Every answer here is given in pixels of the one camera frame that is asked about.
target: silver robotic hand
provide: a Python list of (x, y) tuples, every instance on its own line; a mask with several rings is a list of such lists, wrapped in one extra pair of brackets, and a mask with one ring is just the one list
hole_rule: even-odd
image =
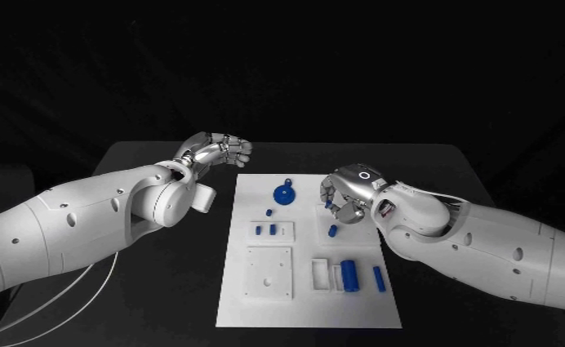
[(171, 160), (55, 186), (0, 214), (0, 291), (83, 268), (189, 209), (206, 213), (215, 190), (197, 183), (219, 163), (243, 167), (252, 145), (200, 132)]
[[(333, 204), (337, 192), (341, 207)], [(344, 224), (370, 217), (403, 259), (500, 298), (565, 309), (562, 231), (513, 212), (389, 183), (363, 164), (334, 170), (320, 198)]]

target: black background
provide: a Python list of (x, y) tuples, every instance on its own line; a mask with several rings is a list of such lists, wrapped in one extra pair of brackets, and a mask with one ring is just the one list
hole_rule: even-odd
[(0, 162), (40, 191), (119, 140), (451, 144), (565, 229), (562, 3), (0, 0)]

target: blue object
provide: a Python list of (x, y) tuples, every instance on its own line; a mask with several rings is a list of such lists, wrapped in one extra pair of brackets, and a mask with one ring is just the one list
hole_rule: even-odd
[(336, 226), (336, 225), (331, 225), (330, 231), (328, 231), (327, 235), (328, 235), (331, 238), (334, 238), (334, 237), (336, 237), (336, 232), (337, 232), (337, 226)]
[(356, 280), (356, 262), (353, 260), (341, 261), (341, 280), (343, 289), (347, 292), (359, 291), (359, 281)]
[(297, 196), (291, 185), (291, 179), (287, 178), (285, 184), (277, 187), (272, 193), (274, 201), (282, 206), (287, 206), (294, 201), (294, 198)]
[(373, 267), (376, 286), (379, 287), (379, 292), (385, 292), (385, 281), (382, 279), (380, 267)]

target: table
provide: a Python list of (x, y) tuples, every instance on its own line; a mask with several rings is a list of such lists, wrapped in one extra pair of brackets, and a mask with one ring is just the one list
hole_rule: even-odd
[[(95, 175), (171, 158), (181, 142), (118, 142)], [(565, 340), (565, 312), (510, 302), (398, 257), (382, 245), (402, 330), (215, 328), (222, 270), (235, 195), (245, 173), (327, 174), (363, 162), (390, 180), (468, 201), (493, 201), (451, 145), (253, 144), (243, 169), (220, 165), (202, 179), (217, 191), (209, 214), (189, 211), (170, 229), (145, 235), (118, 255), (112, 278), (96, 300), (55, 332), (26, 346), (282, 346), (282, 345), (555, 345)], [(206, 250), (196, 250), (202, 243)], [(46, 331), (86, 303), (104, 281), (112, 258), (95, 266), (70, 292), (26, 323), (7, 331), (0, 343)], [(72, 282), (81, 272), (23, 285), (4, 322), (21, 317)]]

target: robotic arm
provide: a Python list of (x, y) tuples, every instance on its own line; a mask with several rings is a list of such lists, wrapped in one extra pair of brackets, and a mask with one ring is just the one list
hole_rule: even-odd
[(212, 165), (243, 167), (251, 152), (243, 139), (200, 132), (171, 160), (68, 182), (3, 212), (0, 291), (101, 261), (190, 207), (207, 212), (215, 190), (196, 181)]
[[(336, 192), (346, 200), (343, 207), (333, 204)], [(565, 309), (562, 231), (461, 198), (398, 181), (390, 184), (363, 164), (334, 170), (323, 180), (320, 198), (344, 224), (369, 214), (403, 259), (421, 261), (494, 296)]]

